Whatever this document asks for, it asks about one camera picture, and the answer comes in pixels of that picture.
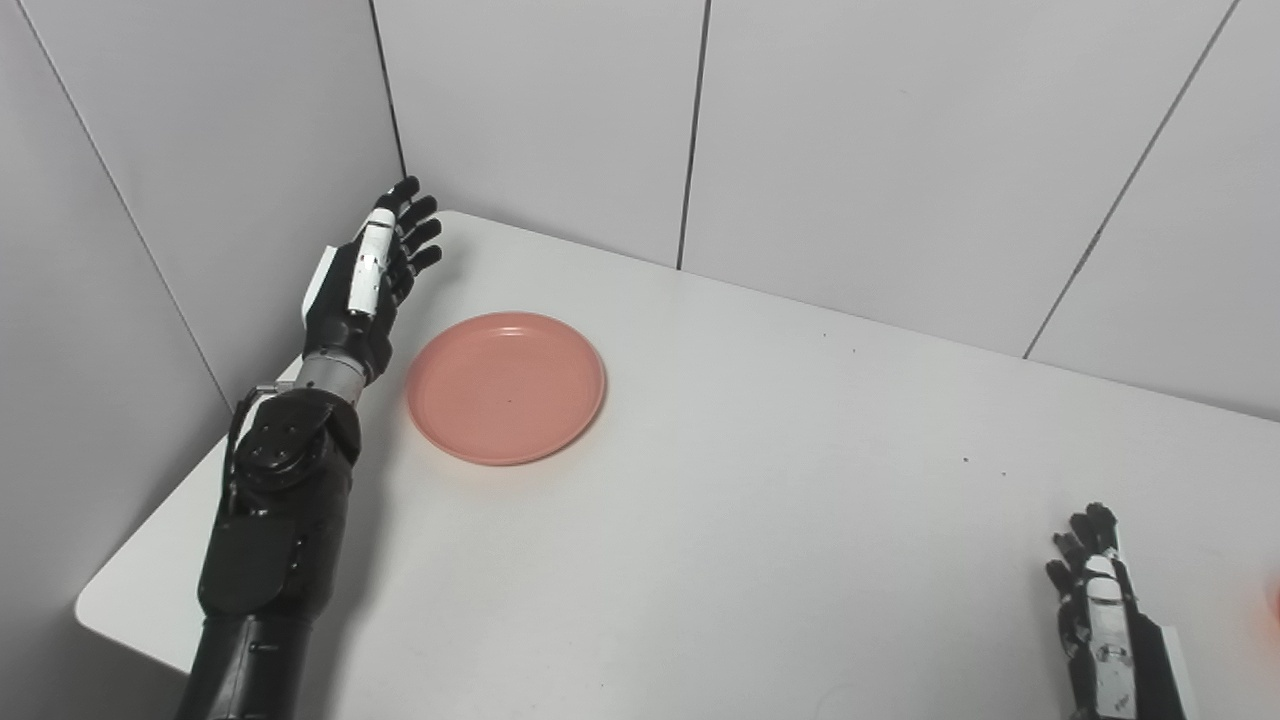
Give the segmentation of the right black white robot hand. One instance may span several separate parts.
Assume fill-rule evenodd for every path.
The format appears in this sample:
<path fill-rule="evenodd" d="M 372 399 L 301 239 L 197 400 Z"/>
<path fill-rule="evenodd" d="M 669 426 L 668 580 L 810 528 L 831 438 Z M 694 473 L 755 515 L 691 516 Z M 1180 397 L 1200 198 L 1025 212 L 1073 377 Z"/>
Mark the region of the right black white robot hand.
<path fill-rule="evenodd" d="M 1139 610 L 1114 511 L 1088 503 L 1052 542 L 1059 557 L 1044 571 L 1059 597 L 1056 635 L 1071 684 L 1070 716 L 1190 719 L 1176 633 Z"/>

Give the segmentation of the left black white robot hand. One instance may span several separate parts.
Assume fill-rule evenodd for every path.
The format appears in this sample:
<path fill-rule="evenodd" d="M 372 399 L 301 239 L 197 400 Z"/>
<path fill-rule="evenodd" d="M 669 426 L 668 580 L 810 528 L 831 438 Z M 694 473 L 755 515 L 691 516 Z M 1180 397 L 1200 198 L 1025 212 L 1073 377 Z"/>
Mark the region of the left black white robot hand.
<path fill-rule="evenodd" d="M 378 199 L 349 242 L 325 250 L 303 299 L 306 363 L 346 365 L 361 388 L 385 372 L 401 304 L 417 275 L 443 258 L 436 210 L 419 178 L 406 176 Z"/>

